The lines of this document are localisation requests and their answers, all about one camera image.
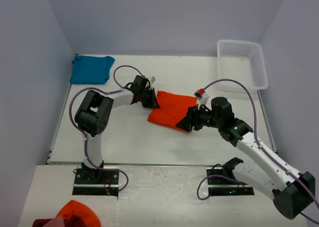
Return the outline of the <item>orange t shirt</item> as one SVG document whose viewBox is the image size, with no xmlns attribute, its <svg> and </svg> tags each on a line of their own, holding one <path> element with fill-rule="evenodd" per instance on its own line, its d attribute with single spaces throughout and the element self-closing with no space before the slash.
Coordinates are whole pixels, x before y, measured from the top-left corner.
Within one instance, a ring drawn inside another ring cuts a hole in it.
<svg viewBox="0 0 319 227">
<path fill-rule="evenodd" d="M 157 101 L 160 108 L 152 110 L 148 116 L 148 122 L 184 131 L 176 127 L 176 124 L 186 116 L 189 107 L 196 105 L 196 98 L 158 91 Z"/>
</svg>

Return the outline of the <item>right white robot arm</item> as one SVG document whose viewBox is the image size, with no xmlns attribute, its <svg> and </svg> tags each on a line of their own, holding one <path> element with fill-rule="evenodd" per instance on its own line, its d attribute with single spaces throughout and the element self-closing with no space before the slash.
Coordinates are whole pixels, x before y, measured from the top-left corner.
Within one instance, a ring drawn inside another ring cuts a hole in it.
<svg viewBox="0 0 319 227">
<path fill-rule="evenodd" d="M 212 99 L 210 109 L 205 105 L 189 107 L 176 126 L 187 132 L 202 127 L 216 128 L 225 141 L 244 152 L 258 166 L 254 169 L 239 160 L 222 171 L 223 180 L 229 184 L 245 183 L 262 192 L 284 217 L 292 220 L 311 203 L 319 203 L 314 176 L 309 172 L 301 173 L 268 148 L 256 131 L 235 117 L 225 97 Z"/>
</svg>

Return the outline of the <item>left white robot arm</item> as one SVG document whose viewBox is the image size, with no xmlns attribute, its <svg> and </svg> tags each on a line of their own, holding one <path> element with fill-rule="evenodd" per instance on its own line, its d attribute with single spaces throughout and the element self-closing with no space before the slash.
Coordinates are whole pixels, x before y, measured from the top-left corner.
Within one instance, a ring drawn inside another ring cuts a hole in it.
<svg viewBox="0 0 319 227">
<path fill-rule="evenodd" d="M 85 88 L 71 100 L 69 117 L 73 126 L 83 135 L 84 160 L 81 168 L 86 171 L 86 178 L 90 182 L 97 184 L 104 176 L 101 141 L 112 109 L 139 102 L 146 109 L 159 108 L 153 88 L 155 81 L 153 76 L 146 78 L 137 75 L 133 82 L 117 91 Z"/>
</svg>

